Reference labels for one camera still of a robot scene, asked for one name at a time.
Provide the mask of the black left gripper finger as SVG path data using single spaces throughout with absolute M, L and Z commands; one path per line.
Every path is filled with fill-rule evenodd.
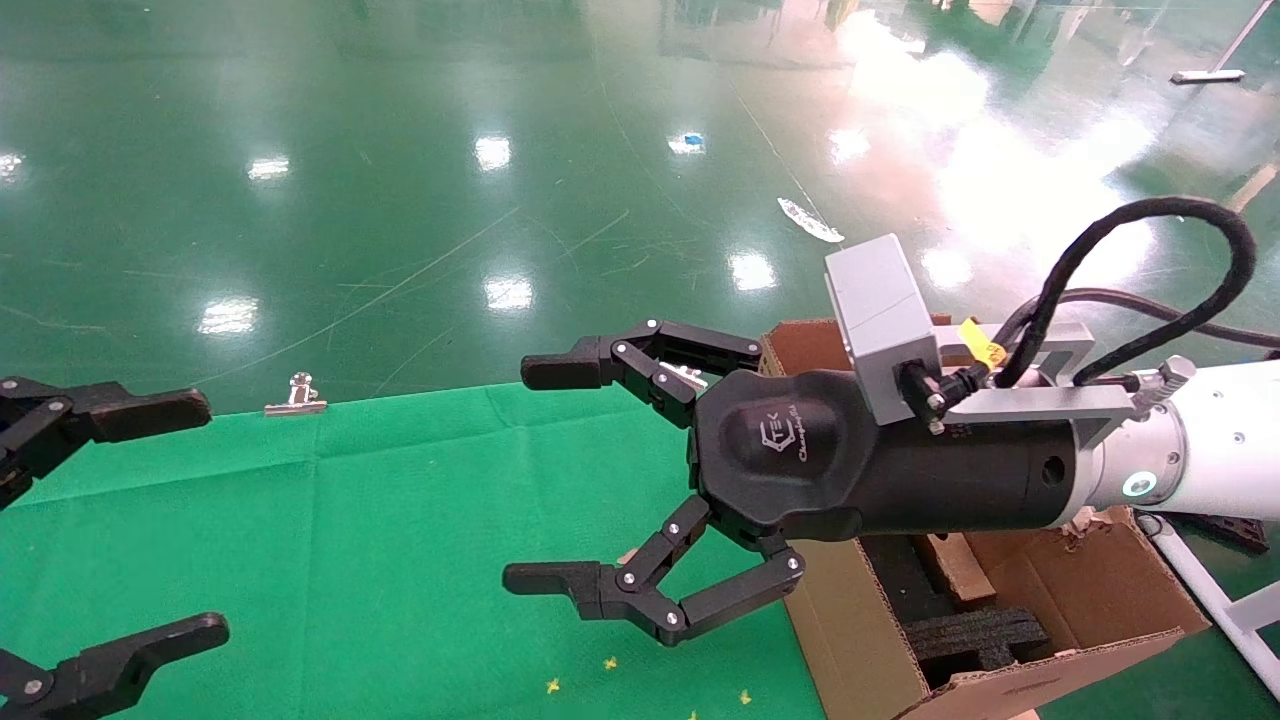
M 88 443 L 120 443 L 207 425 L 195 388 L 133 395 L 118 382 L 56 387 L 23 377 L 1 383 L 1 509 Z
M 134 707 L 160 667 L 230 639 L 219 612 L 125 635 L 82 650 L 55 667 L 1 651 L 3 719 L 102 719 Z

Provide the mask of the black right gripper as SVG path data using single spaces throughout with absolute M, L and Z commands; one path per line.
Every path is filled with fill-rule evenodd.
M 1068 506 L 1076 445 L 1065 420 L 968 424 L 940 436 L 916 419 L 881 425 L 852 372 L 762 375 L 762 355 L 758 340 L 650 319 L 585 336 L 564 354 L 522 357 L 529 389 L 618 384 L 672 425 L 692 424 L 691 483 L 701 497 L 687 497 L 627 562 L 515 562 L 502 585 L 563 596 L 584 621 L 627 621 L 676 647 L 795 591 L 806 564 L 778 536 L 1025 530 Z M 704 375 L 726 378 L 698 400 Z M 709 521 L 763 562 L 672 600 L 660 582 Z

